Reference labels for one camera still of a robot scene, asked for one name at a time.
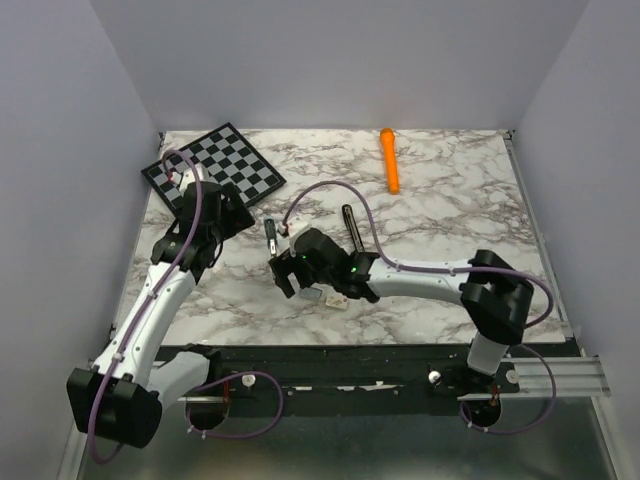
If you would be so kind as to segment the light blue stapler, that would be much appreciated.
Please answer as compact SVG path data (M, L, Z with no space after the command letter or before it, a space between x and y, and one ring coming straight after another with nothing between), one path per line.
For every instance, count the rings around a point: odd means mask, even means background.
M271 258L275 258L279 254L278 247L278 229L276 222L272 217L266 217L263 221L267 247Z

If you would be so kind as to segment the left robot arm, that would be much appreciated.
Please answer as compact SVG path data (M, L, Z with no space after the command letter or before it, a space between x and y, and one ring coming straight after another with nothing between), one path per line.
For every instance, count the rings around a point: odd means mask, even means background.
M132 310L115 337L87 369L76 368L66 389L77 429L143 448L163 411L184 393L214 393L222 380L210 355L189 347L153 367L168 328L217 249L253 226L254 218L232 184L189 184L177 218L153 246L151 265Z

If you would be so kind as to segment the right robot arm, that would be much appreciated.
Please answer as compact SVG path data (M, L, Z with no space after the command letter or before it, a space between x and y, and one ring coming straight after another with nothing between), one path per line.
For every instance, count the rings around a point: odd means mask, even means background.
M534 288L524 274L489 250L470 260L404 265L380 253L347 253L329 236L309 228L290 247L269 260L275 284L288 298L290 282L308 288L323 284L355 300L376 303L387 297L436 300L463 307L476 327L460 379L480 392L496 380L503 356L522 342Z

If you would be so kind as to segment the black stapler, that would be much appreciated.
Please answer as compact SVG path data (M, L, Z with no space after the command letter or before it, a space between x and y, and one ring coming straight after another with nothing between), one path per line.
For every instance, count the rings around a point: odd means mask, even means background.
M357 252L364 252L365 247L353 214L353 209L349 204L343 204L341 207L342 218L351 238L351 241L354 246L354 250Z

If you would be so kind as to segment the white staples box sleeve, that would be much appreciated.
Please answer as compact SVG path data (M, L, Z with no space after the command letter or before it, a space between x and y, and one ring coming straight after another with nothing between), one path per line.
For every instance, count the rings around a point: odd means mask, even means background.
M326 297L325 305L336 310L347 310L349 306L349 299L342 295L332 294Z

